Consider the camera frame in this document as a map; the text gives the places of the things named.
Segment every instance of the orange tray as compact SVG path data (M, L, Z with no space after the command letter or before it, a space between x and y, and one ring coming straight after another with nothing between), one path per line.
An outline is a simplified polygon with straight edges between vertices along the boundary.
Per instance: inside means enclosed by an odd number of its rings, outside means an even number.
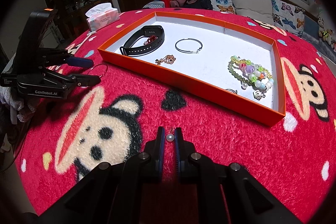
M276 73L277 73L278 110L276 111L274 109L268 108L257 102L249 100L243 96L236 95L227 90L221 89L217 86L211 85L209 83L190 77L188 75L184 75L174 70L170 70L158 66L156 64L148 63L146 61L138 60L136 58L124 56L106 50L109 46L118 41L120 38L122 38L129 32L132 32L138 26L144 24L146 21L156 16L173 17L173 18L209 23L212 25L217 25L237 32L241 32L243 34L247 34L251 37L255 37L261 41L264 41L272 45ZM130 24L125 29L115 34L113 37L108 39L104 44L102 44L98 48L98 51L103 60L106 62L151 77L168 85L177 87L181 90L185 90L191 94L209 100L213 103L216 103L228 109L231 109L253 120L261 122L267 126L275 125L286 115L285 84L284 84L280 55L276 41L268 36L265 36L251 29L209 17L201 17L197 15L189 15L173 12L153 12L151 14L144 16L142 19L137 20L136 22Z

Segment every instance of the plush toy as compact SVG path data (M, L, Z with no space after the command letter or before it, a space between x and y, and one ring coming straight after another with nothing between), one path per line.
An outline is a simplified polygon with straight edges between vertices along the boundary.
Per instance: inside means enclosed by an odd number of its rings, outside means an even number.
M319 27L319 37L323 37L323 32L324 30L324 20L321 17L318 17L318 21L317 21Z
M328 29L328 37L327 37L327 42L330 45L330 47L334 48L334 43L336 42L336 33L333 32L333 30Z
M328 31L323 31L323 32L322 32L322 40L323 40L324 42L327 42L328 37L329 37L329 33L328 33Z

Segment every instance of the beaded bracelet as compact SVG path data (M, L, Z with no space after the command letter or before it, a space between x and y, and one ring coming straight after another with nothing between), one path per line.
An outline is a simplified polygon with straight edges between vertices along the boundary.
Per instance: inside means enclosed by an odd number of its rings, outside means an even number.
M243 76L238 75L233 69L233 64L239 66L239 69L247 76L247 79ZM249 85L255 86L262 92L269 90L273 84L274 80L271 73L263 68L261 65L253 64L250 60L240 59L239 57L231 56L231 61L228 65L229 72L241 82L241 87L246 89ZM266 84L262 83L261 80L268 78Z

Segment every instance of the silver ring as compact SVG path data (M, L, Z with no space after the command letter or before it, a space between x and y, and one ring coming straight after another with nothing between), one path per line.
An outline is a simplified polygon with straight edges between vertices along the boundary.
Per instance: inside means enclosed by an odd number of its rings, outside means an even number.
M229 92L232 92L232 93L234 93L234 94L238 94L238 91L237 90L233 90L233 89L226 89L227 91L229 91Z
M107 70L108 70L108 68L109 68L108 65L105 64L105 63L100 63L100 64L98 64L98 65L93 66L93 67L90 69L89 73L90 73L94 68L96 68L96 67L98 67L98 66L101 66L101 65L105 65L105 66L106 66L106 70L105 70L105 72L104 72L101 76L99 76L99 78L102 78L102 77L107 73Z
M179 48L177 47L177 44L178 44L179 42L183 41L183 40L194 40L194 41L198 42L199 44L201 44L201 47L198 48L198 50L196 50L196 51L185 51L185 50L181 50L181 49L179 49ZM199 40L197 40L197 39L194 39L194 38L184 38L184 39L181 39L181 40L179 40L179 41L177 41L177 42L175 43L175 49L177 49L179 52L184 52L184 53L198 53L198 52L202 49L202 47L203 47L202 42L199 41Z

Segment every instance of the purple bead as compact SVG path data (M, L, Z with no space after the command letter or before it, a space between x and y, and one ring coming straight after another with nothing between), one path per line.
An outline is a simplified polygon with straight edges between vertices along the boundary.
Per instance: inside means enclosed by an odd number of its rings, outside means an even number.
M251 65L248 65L248 66L246 66L245 71L247 73L252 73L252 72L255 71L255 68L253 66L251 66Z

